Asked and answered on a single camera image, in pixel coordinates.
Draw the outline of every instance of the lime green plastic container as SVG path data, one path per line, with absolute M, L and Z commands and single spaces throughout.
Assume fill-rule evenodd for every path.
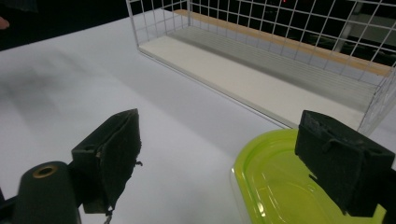
M 250 219 L 247 223 L 380 224 L 385 215 L 381 206 L 374 217 L 342 214 L 294 154 L 297 132 L 264 133 L 236 159 L 233 174 Z

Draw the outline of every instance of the dark floor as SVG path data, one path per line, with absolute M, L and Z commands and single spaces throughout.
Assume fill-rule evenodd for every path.
M 38 13 L 0 5 L 10 27 L 0 31 L 0 50 L 73 33 L 128 16 L 124 0 L 37 0 Z

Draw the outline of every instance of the metal wire rack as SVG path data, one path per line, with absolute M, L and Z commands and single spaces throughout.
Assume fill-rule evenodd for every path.
M 395 105 L 392 0 L 127 0 L 127 6 L 137 46 L 184 73 L 145 46 L 170 36 L 263 71 L 360 111 L 353 128 L 361 133 Z

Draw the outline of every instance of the wire grid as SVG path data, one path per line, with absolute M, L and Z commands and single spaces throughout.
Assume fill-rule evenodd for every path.
M 188 10 L 188 0 L 127 0 L 136 44 L 140 45 L 189 26 L 190 18 L 176 14 Z
M 370 126 L 386 111 L 388 98 L 396 97 L 396 3 L 392 1 L 127 0 L 127 5 L 137 45 L 193 26 L 370 83 L 376 91 L 361 124 Z M 342 61 L 335 62 L 333 58 L 340 55 Z

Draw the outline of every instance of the yellow-green bowl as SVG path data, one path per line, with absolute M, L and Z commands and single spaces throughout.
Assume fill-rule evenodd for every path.
M 251 223 L 380 224 L 385 215 L 380 206 L 374 217 L 342 214 L 294 154 L 297 132 L 259 135 L 236 159 L 233 172 Z

